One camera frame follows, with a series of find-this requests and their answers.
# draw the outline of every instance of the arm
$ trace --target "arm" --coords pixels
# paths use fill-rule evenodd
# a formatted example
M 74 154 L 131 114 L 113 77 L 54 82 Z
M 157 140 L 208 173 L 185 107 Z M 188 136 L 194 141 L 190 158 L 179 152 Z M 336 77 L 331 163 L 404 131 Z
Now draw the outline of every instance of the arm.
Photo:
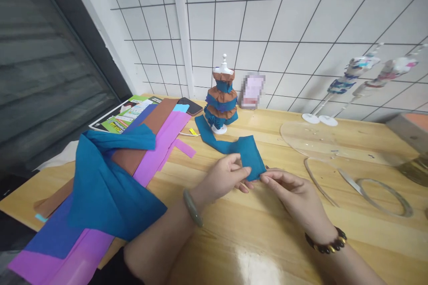
M 208 204 L 223 197 L 233 187 L 248 192 L 241 185 L 241 180 L 248 188 L 253 188 L 251 183 L 244 180 L 250 174 L 251 168 L 241 168 L 235 164 L 239 159 L 239 154 L 230 154 L 220 159 L 204 180 L 190 191 L 199 214 Z M 146 285 L 165 283 L 178 253 L 195 228 L 196 224 L 181 198 L 125 247 L 125 264 L 131 273 Z
M 275 192 L 290 215 L 316 244 L 328 244 L 337 238 L 337 230 L 308 180 L 277 168 L 260 175 L 260 180 Z M 385 284 L 349 243 L 334 254 L 321 254 L 315 250 L 313 254 L 322 258 L 327 272 L 338 284 Z

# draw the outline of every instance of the magazine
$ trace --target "magazine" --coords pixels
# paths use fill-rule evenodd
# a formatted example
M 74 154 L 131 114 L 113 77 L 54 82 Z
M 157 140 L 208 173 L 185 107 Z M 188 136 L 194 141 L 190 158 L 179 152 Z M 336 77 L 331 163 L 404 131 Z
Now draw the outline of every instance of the magazine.
M 97 131 L 121 134 L 134 121 L 135 118 L 150 104 L 159 104 L 162 99 L 152 96 L 132 96 L 111 110 L 100 119 L 89 125 L 89 128 Z

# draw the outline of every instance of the white wall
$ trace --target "white wall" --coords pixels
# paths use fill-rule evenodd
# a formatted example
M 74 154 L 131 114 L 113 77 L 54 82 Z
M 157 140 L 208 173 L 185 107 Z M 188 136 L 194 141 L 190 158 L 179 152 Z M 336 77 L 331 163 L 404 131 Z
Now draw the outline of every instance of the white wall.
M 188 95 L 175 0 L 105 0 L 110 10 L 102 11 L 94 1 L 91 15 L 117 23 L 114 32 L 103 23 L 105 33 L 113 33 L 106 43 L 117 51 L 115 60 L 122 61 L 129 81 L 149 85 L 155 94 Z M 202 100 L 223 53 L 235 69 L 235 88 L 249 71 L 266 75 L 261 108 L 312 112 L 350 58 L 373 44 L 386 43 L 378 54 L 386 61 L 428 42 L 428 0 L 187 0 L 179 5 L 188 9 L 190 35 L 184 36 L 191 43 L 194 91 Z M 420 63 L 409 74 L 357 100 L 338 118 L 383 122 L 403 110 L 428 112 L 428 49 L 417 58 Z M 374 67 L 355 88 L 381 68 Z M 352 91 L 327 103 L 322 113 L 339 110 Z

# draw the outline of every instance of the smartphone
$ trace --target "smartphone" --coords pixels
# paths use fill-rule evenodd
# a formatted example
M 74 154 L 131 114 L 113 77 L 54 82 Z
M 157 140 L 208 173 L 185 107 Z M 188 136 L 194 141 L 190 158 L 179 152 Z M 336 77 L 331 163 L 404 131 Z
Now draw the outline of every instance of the smartphone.
M 189 109 L 187 110 L 187 113 L 191 116 L 196 116 L 203 109 L 197 103 L 191 101 L 190 99 L 187 99 L 186 97 L 180 98 L 180 100 L 177 102 L 177 104 L 178 105 L 189 105 Z

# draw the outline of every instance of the hand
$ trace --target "hand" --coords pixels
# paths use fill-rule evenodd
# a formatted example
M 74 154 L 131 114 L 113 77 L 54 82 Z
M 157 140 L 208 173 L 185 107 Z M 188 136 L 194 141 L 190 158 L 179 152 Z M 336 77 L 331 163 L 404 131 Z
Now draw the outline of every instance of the hand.
M 306 179 L 278 168 L 260 175 L 278 196 L 290 215 L 303 227 L 315 243 L 327 244 L 337 237 L 337 230 L 324 211 L 313 185 Z
M 253 185 L 245 180 L 251 173 L 251 167 L 242 168 L 237 165 L 235 162 L 240 159 L 240 154 L 230 154 L 219 159 L 204 180 L 190 191 L 195 202 L 203 201 L 205 204 L 210 204 L 226 195 L 233 187 L 248 193 L 241 182 L 249 189 L 253 189 Z

